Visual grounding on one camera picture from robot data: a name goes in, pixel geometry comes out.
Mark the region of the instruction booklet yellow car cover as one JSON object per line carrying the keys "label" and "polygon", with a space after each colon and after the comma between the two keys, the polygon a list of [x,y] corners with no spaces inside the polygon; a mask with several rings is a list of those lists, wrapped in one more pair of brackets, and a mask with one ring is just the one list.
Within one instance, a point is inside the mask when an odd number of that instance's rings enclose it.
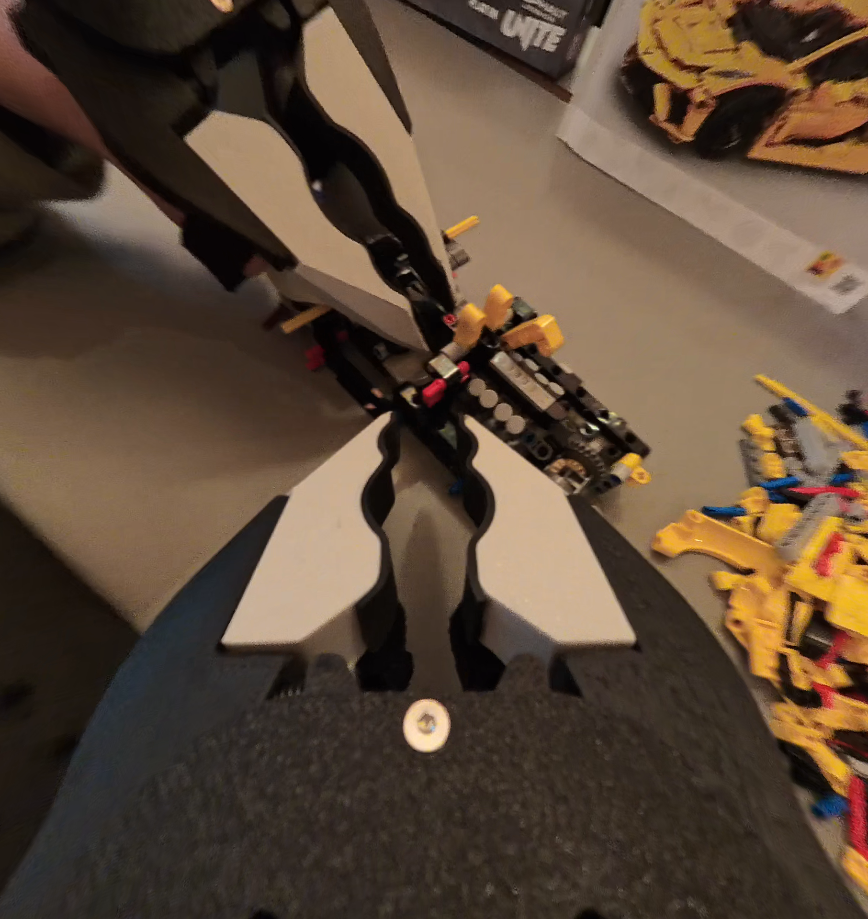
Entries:
{"label": "instruction booklet yellow car cover", "polygon": [[868,296],[868,1],[612,2],[559,140],[832,314]]}

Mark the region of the pile of toy building pieces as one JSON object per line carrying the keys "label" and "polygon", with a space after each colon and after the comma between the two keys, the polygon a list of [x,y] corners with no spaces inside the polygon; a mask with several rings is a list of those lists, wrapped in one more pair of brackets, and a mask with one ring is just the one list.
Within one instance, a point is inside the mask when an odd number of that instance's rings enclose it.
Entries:
{"label": "pile of toy building pieces", "polygon": [[768,726],[812,813],[842,824],[841,867],[868,898],[868,391],[835,413],[779,381],[741,424],[747,488],[686,511],[652,543],[726,563],[710,582],[750,675],[775,696]]}

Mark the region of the person's left hand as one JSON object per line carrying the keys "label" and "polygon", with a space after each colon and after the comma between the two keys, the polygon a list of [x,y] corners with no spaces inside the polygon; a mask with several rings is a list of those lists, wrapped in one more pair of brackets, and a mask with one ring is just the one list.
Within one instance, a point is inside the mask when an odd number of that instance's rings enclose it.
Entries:
{"label": "person's left hand", "polygon": [[38,126],[81,144],[129,176],[106,148],[101,136],[69,90],[37,61],[14,27],[19,2],[0,2],[0,105]]}

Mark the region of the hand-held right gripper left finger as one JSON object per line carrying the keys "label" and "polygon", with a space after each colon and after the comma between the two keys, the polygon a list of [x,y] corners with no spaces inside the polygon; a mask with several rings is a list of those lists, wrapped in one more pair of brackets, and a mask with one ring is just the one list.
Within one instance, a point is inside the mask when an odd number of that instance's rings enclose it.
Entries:
{"label": "hand-held right gripper left finger", "polygon": [[279,651],[301,664],[333,653],[364,689],[408,687],[413,658],[383,527],[400,455],[397,418],[384,413],[292,489],[223,649]]}

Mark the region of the black toy car chassis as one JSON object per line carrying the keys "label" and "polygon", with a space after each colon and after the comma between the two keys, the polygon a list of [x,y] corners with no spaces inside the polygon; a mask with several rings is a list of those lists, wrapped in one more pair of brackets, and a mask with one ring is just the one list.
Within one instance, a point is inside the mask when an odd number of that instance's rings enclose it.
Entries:
{"label": "black toy car chassis", "polygon": [[308,370],[328,370],[369,417],[394,413],[458,478],[458,423],[468,417],[566,495],[595,501],[623,484],[650,483],[650,448],[559,359],[564,336],[554,316],[499,284],[482,307],[456,293],[450,310],[430,296],[394,236],[371,239],[370,253],[408,295],[433,350],[410,350],[330,307],[283,296],[263,327],[306,330]]}

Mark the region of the grey desk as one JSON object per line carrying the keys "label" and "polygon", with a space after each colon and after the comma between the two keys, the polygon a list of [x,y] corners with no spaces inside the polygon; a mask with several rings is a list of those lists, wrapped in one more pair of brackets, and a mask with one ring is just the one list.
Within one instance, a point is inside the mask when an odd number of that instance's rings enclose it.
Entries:
{"label": "grey desk", "polygon": [[513,660],[462,689],[450,620],[473,526],[397,418],[387,534],[413,675],[361,687],[221,638],[292,489],[374,420],[267,280],[224,291],[113,185],[0,264],[0,496],[145,631],[76,745],[0,917],[864,917],[759,704],[651,537],[745,485],[755,373],[868,382],[832,315],[556,139],[567,107],[399,2],[370,2],[435,209],[479,211],[461,272],[567,340],[651,448],[652,482],[571,497],[633,649]]}

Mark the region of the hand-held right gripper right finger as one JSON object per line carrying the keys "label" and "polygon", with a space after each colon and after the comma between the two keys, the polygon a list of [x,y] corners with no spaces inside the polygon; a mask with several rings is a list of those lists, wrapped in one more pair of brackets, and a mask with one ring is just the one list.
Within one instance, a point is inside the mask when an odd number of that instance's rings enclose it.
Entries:
{"label": "hand-held right gripper right finger", "polygon": [[572,653],[633,649],[636,632],[571,498],[472,416],[456,432],[473,526],[450,620],[462,689],[495,689],[520,656],[553,672]]}

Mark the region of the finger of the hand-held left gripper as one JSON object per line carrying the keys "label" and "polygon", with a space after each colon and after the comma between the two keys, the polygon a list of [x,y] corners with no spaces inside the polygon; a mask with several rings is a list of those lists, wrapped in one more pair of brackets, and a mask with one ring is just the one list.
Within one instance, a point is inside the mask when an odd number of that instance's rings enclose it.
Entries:
{"label": "finger of the hand-held left gripper", "polygon": [[455,310],[456,292],[413,126],[365,2],[284,2],[296,38],[281,125],[323,191],[325,215],[364,247],[412,316]]}
{"label": "finger of the hand-held left gripper", "polygon": [[300,280],[383,337],[414,350],[430,348],[405,293],[384,280],[368,247],[323,212],[302,157],[281,132],[241,115],[210,115],[185,141],[290,249]]}

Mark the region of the person's left forearm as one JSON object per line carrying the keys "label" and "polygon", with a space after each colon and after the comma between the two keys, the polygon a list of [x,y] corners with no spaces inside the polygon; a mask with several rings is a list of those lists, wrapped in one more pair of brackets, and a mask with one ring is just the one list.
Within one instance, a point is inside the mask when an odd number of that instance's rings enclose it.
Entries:
{"label": "person's left forearm", "polygon": [[0,252],[26,241],[43,204],[91,200],[104,176],[101,156],[0,105]]}

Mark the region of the dark toy set box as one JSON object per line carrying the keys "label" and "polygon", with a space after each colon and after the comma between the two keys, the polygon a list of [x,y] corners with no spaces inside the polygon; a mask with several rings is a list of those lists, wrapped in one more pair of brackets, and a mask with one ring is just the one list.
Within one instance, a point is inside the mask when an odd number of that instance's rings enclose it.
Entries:
{"label": "dark toy set box", "polygon": [[599,33],[610,1],[406,1],[463,39],[556,81]]}

